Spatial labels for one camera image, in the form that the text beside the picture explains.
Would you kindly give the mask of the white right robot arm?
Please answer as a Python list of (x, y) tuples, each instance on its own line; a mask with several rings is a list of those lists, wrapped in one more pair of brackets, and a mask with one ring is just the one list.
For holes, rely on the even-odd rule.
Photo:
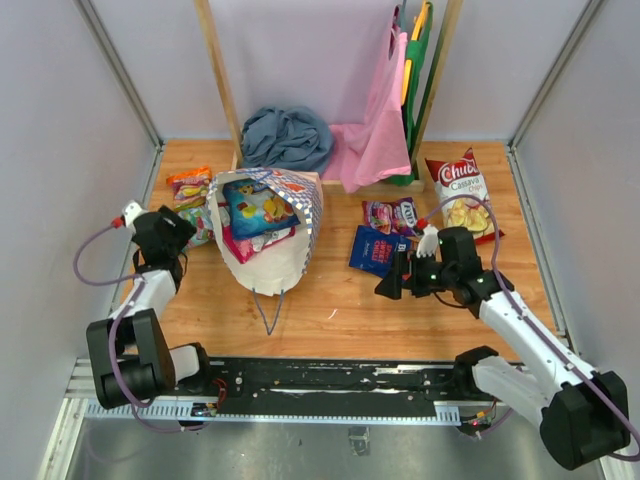
[(459, 306), (489, 326), (518, 355), (517, 368), (482, 346), (458, 355), (453, 387), (466, 400), (481, 394), (506, 404), (537, 428), (561, 467), (574, 470), (638, 441), (629, 420), (628, 394), (613, 371), (600, 372), (563, 345), (495, 266), (484, 268), (471, 233), (450, 227), (424, 236), (410, 252), (393, 253), (376, 294), (398, 300), (449, 291)]

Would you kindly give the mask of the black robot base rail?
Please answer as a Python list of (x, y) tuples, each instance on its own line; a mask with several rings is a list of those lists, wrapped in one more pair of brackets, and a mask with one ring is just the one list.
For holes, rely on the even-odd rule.
[(451, 362), (266, 357), (212, 358), (203, 385), (172, 395), (219, 401), (219, 420), (353, 424), (431, 423), (440, 405), (492, 401), (458, 385)]

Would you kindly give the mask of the red Chubi cassava chips bag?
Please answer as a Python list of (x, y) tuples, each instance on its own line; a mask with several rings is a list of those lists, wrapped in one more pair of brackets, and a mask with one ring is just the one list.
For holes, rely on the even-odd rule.
[(468, 148), (457, 161), (425, 160), (440, 203), (444, 227), (465, 227), (477, 244), (501, 238), (494, 226), (491, 201), (484, 175)]

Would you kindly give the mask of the blue Burts chips bag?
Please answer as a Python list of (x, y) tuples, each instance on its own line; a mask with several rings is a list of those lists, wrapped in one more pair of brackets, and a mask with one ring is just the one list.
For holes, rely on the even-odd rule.
[(384, 278), (390, 271), (396, 251), (409, 251), (412, 241), (397, 233), (384, 234), (359, 225), (355, 232), (348, 265), (351, 268)]

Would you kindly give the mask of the purple snack packet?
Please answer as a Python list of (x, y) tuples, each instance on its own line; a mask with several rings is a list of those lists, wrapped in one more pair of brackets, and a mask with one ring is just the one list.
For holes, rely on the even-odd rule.
[(417, 209), (412, 197), (395, 201), (363, 201), (363, 218), (366, 226), (383, 234), (396, 233), (406, 237), (416, 237)]

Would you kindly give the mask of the teal Fox's candy bag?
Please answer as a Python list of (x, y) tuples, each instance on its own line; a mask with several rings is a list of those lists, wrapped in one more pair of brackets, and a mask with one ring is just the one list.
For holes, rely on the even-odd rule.
[(214, 240), (213, 225), (206, 206), (181, 210), (178, 215), (196, 228), (196, 233), (187, 242), (186, 249), (202, 246)]

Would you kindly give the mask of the colourful orange candy bag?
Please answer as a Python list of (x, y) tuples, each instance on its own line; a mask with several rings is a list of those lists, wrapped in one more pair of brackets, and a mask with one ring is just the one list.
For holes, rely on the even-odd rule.
[(211, 180), (212, 171), (207, 166), (169, 176), (166, 185), (172, 191), (174, 209), (183, 211), (204, 205)]

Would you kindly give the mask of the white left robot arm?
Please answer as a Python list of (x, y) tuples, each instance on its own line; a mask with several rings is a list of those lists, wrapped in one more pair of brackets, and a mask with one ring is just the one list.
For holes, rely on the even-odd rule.
[(132, 233), (131, 291), (108, 318), (91, 323), (86, 340), (100, 405), (148, 407), (158, 396), (185, 389), (200, 396), (214, 383), (205, 349), (197, 342), (169, 348), (160, 316), (186, 273), (185, 248), (196, 228), (166, 206), (148, 211), (129, 202), (103, 231)]

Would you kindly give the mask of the blue checkered paper bag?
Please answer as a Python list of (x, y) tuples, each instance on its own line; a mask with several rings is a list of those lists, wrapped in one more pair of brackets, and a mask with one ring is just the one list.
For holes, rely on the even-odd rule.
[[(223, 228), (231, 227), (223, 187), (241, 179), (269, 186), (293, 207), (300, 221), (293, 237), (263, 250), (245, 264), (240, 264), (223, 242)], [(299, 282), (311, 260), (323, 214), (321, 180), (316, 172), (244, 168), (218, 173), (209, 185), (207, 207), (222, 258), (243, 287), (255, 296), (284, 296)]]

